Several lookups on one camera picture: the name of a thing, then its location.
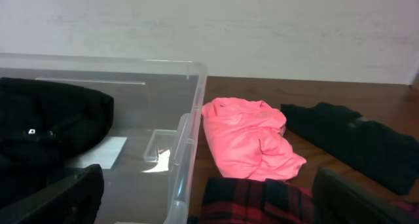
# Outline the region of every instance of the white wall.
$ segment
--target white wall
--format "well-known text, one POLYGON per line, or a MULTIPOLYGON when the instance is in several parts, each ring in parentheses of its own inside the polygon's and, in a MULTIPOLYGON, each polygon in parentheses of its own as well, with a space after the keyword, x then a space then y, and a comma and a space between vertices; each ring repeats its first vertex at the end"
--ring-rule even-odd
POLYGON ((407 84, 419 64, 419 0, 0 0, 0 52, 407 84))

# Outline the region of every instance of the plaid fabric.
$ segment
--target plaid fabric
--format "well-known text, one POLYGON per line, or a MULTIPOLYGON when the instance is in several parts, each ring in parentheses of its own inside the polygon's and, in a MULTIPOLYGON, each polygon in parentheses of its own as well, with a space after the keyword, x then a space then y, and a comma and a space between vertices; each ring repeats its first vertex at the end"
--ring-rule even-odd
POLYGON ((199 223, 319 223, 310 191, 267 179, 209 179, 199 223))
POLYGON ((393 205, 396 205, 408 212, 413 216, 419 218, 419 202, 407 202, 407 201, 391 201, 393 205))

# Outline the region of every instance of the folded black shirt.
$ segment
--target folded black shirt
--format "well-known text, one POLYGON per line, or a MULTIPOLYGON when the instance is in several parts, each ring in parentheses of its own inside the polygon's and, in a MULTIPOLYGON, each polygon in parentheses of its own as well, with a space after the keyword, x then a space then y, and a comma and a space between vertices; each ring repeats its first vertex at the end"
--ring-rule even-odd
POLYGON ((406 195, 419 177, 419 143, 344 106, 282 105, 287 127, 315 146, 387 187, 406 195))

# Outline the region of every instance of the clothing pile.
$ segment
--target clothing pile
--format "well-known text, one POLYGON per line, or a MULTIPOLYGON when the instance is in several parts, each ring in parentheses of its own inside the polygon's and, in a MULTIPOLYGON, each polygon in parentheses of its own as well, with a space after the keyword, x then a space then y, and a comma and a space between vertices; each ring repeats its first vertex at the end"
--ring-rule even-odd
POLYGON ((413 224, 417 209, 419 203, 380 200, 321 168, 311 191, 272 179, 210 178, 200 217, 189 223, 413 224))
POLYGON ((419 203, 380 200, 324 168, 312 193, 282 182, 306 163, 283 138, 285 124, 398 195, 419 178, 412 136, 329 103, 280 111, 263 101, 216 98, 202 114, 224 178, 208 181, 199 223, 419 223, 419 203))
POLYGON ((69 84, 0 79, 0 220, 93 223, 103 194, 99 165, 66 169, 113 124, 113 98, 69 84))

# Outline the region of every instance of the black jacket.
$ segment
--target black jacket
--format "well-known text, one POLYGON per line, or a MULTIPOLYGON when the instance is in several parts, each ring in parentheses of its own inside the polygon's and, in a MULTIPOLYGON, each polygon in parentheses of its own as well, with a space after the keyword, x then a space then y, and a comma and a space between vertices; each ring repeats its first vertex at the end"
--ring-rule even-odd
POLYGON ((0 209, 47 186, 51 171, 97 145, 113 123, 97 90, 0 79, 0 209))

